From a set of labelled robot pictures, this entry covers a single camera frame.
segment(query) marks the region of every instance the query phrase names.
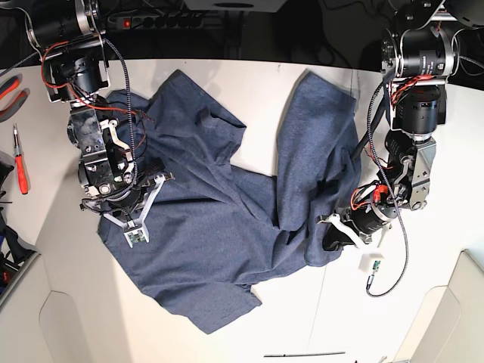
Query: screwdriver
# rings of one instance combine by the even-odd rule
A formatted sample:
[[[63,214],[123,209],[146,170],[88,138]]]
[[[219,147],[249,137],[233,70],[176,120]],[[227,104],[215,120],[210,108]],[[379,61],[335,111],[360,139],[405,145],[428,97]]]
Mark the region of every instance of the screwdriver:
[[[18,142],[18,131],[17,124],[14,124],[14,146],[15,146],[15,163],[17,164],[17,176],[18,176],[18,186],[22,194],[27,194],[29,192],[29,185],[27,184],[27,178],[25,172],[23,171],[23,160],[22,152],[20,150],[20,144]]]

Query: red screwdriver handle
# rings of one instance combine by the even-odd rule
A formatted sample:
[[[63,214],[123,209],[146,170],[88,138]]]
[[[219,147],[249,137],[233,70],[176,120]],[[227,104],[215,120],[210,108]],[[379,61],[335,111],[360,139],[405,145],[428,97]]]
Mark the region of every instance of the red screwdriver handle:
[[[23,171],[22,155],[15,157],[15,163],[17,164],[18,186],[22,194],[27,194],[29,192],[29,185],[27,184],[27,178]]]

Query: t-shirt sleeve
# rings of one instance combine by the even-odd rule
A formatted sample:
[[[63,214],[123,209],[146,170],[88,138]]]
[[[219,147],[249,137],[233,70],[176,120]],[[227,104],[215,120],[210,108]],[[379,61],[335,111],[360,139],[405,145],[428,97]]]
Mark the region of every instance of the t-shirt sleeve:
[[[250,292],[249,285],[191,284],[163,290],[148,287],[142,292],[153,297],[170,313],[186,316],[206,334],[213,333],[262,304]]]

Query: white table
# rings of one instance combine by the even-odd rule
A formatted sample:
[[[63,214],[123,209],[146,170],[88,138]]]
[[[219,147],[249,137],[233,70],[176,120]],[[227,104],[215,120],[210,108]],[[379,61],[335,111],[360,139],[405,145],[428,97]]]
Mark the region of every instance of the white table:
[[[174,70],[186,72],[247,125],[232,163],[266,175],[275,171],[282,110],[306,69],[360,98],[355,115],[360,135],[369,97],[380,82],[378,73],[298,64],[132,60],[128,67],[133,92],[147,98]],[[38,67],[20,72],[32,93],[22,110],[0,125],[0,150],[12,152],[11,125],[17,123],[32,189],[22,196],[15,175],[9,178],[8,199],[14,204],[8,207],[8,221],[40,249],[52,290],[74,298],[95,361],[246,362],[266,361],[264,354],[340,350],[348,354],[304,359],[373,363],[383,355],[391,358],[425,293],[447,284],[461,248],[484,244],[476,220],[481,213],[470,197],[480,190],[480,180],[473,176],[484,157],[482,93],[449,86],[448,124],[435,133],[428,206],[403,213],[410,264],[401,286],[382,299],[367,297],[367,276],[358,271],[358,255],[350,247],[327,268],[308,267],[258,284],[253,291],[263,305],[207,336],[140,294],[100,242],[95,233],[98,217],[79,211],[83,192],[76,177],[77,149],[66,135],[69,107],[48,103]],[[111,62],[110,78],[111,89],[123,88],[119,63]],[[379,150],[387,129],[382,123],[375,135]],[[363,161],[363,178],[371,180],[376,167],[367,157]],[[469,219],[466,214],[474,208],[476,215]],[[386,243],[387,260],[372,287],[375,293],[390,286],[401,271],[403,241],[395,226]]]

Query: red pliers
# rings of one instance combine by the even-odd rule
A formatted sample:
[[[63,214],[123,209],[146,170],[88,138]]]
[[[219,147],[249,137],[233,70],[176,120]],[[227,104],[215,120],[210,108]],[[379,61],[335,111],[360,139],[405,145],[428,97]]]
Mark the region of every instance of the red pliers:
[[[0,86],[0,100],[15,90],[20,84],[20,77],[13,76],[7,82]],[[0,110],[0,123],[7,121],[10,119],[23,105],[23,103],[27,100],[29,94],[24,89],[21,91],[16,98],[6,108]]]

